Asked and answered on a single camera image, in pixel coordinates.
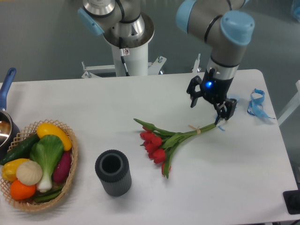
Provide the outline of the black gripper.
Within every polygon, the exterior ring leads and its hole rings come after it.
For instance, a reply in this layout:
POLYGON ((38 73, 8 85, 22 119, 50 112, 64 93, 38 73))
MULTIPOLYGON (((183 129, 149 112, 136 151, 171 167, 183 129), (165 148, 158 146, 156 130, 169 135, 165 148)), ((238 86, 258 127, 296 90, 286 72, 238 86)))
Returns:
POLYGON ((198 98, 202 97, 213 104, 217 111, 217 117, 214 124, 218 124, 220 119, 229 120, 235 111, 237 100, 234 98, 228 98, 227 92, 233 81, 233 78, 222 80, 217 79, 214 75, 217 75, 217 71, 211 68, 209 71, 206 70, 203 81, 197 75, 190 80, 187 88, 187 94, 190 95, 191 105, 193 108, 198 98))

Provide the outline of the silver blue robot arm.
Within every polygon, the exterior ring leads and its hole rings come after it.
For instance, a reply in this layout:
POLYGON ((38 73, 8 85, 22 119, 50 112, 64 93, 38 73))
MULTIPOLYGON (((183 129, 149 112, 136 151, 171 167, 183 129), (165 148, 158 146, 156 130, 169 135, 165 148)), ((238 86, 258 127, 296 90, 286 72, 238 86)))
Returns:
MULTIPOLYGON (((186 0, 176 14, 177 26, 212 47, 203 78, 193 78, 187 93, 210 102, 217 119, 228 120, 237 101, 227 92, 251 41, 253 18, 241 12, 244 0, 186 0)), ((117 76, 147 75, 148 43, 154 35, 152 20, 138 0, 85 0, 78 17, 92 34, 111 45, 117 76)))

